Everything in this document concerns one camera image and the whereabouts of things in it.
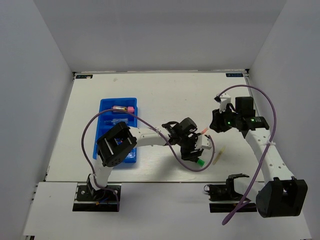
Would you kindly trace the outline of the pink cap crayon tube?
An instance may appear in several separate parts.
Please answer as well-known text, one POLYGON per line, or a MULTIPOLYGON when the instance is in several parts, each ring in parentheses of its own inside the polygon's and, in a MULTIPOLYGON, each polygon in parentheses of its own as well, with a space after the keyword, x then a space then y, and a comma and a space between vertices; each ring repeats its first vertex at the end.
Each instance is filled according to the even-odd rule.
POLYGON ((135 108, 133 106, 118 106, 118 105, 114 105, 112 107, 112 109, 115 110, 121 110, 121 111, 125 111, 128 113, 133 114, 135 112, 135 108))

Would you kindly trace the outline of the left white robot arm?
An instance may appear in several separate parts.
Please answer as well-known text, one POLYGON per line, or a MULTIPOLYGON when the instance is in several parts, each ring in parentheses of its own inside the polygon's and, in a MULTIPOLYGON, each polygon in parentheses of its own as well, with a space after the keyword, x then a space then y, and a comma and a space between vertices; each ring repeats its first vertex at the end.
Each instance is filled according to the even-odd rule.
POLYGON ((155 129, 132 127, 123 121, 117 123, 96 141, 97 156, 94 173, 87 179, 88 193, 96 200, 103 198, 112 169, 135 148, 178 145, 183 161, 197 163, 203 151, 211 148, 211 142, 197 133, 197 129, 189 117, 181 122, 164 123, 155 129))

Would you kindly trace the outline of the green cap black highlighter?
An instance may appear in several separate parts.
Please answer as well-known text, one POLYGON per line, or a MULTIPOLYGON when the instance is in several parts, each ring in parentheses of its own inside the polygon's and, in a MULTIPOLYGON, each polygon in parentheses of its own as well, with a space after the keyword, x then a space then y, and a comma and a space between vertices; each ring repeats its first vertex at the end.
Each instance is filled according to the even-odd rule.
POLYGON ((200 167, 203 167, 203 166, 205 165, 205 161, 199 158, 199 159, 197 160, 196 164, 197 164, 198 166, 200 166, 200 167))

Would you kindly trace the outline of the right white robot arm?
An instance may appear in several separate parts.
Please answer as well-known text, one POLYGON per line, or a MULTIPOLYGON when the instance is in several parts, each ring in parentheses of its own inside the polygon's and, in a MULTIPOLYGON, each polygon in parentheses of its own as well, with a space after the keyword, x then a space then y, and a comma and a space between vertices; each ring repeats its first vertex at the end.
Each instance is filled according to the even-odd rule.
POLYGON ((246 198, 263 218, 299 216, 307 195, 305 180, 297 179, 281 158, 266 119, 257 116, 254 99, 236 97, 235 105, 228 94, 215 97, 219 108, 212 112, 210 129, 224 133, 232 128, 242 133, 251 147, 264 183, 255 182, 246 198))

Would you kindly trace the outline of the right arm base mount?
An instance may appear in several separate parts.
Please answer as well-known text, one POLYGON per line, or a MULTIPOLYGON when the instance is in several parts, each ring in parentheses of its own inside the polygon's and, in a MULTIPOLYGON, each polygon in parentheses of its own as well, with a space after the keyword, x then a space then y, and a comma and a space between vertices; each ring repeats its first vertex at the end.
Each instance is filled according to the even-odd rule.
POLYGON ((241 200, 242 195, 228 193, 225 184, 206 184, 203 191, 209 197, 210 213, 230 213, 241 200))

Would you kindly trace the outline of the clear spray bottle blue cap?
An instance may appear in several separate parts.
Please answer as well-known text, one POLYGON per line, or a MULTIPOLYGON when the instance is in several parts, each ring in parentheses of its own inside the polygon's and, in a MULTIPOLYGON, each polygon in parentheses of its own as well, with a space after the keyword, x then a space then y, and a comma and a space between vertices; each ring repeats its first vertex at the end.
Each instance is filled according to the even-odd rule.
POLYGON ((126 124, 129 123, 129 119, 128 118, 113 118, 111 120, 104 120, 103 123, 105 125, 110 125, 110 126, 114 126, 120 122, 124 122, 126 124))

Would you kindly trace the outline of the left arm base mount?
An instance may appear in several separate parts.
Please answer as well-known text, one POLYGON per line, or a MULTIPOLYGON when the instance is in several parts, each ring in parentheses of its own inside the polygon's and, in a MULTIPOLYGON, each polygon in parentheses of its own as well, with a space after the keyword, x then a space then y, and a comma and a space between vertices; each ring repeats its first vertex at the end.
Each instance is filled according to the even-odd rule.
POLYGON ((120 210, 121 185, 110 185, 118 197, 107 190, 98 190, 97 194, 92 195, 88 186, 78 185, 75 192, 72 211, 73 212, 109 212, 116 213, 120 210))

